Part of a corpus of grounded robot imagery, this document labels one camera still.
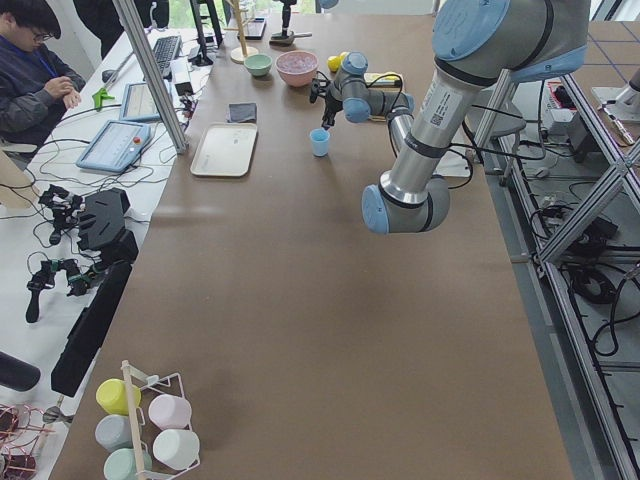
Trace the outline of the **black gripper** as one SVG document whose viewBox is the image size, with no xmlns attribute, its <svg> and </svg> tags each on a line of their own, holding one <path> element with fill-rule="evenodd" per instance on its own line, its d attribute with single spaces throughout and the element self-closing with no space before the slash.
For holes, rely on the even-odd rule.
<svg viewBox="0 0 640 480">
<path fill-rule="evenodd" d="M 319 98 L 324 100 L 324 113 L 321 127 L 329 130 L 335 125 L 336 115 L 343 110 L 342 93 L 337 80 L 316 77 L 311 82 L 309 101 L 315 103 Z"/>
</svg>

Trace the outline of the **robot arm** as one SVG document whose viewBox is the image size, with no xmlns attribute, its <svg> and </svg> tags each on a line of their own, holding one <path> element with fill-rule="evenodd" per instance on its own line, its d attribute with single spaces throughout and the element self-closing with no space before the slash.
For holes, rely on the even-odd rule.
<svg viewBox="0 0 640 480">
<path fill-rule="evenodd" d="M 576 71 L 584 62 L 587 1 L 448 1 L 436 16 L 435 73 L 416 106 L 411 96 L 365 83 L 367 58 L 351 52 L 333 80 L 312 82 L 310 98 L 325 100 L 323 129 L 343 112 L 352 123 L 387 120 L 397 150 L 391 170 L 362 194 L 362 217 L 378 234 L 419 233 L 439 226 L 450 205 L 446 181 L 436 174 L 479 92 L 503 70 L 518 83 Z"/>
</svg>

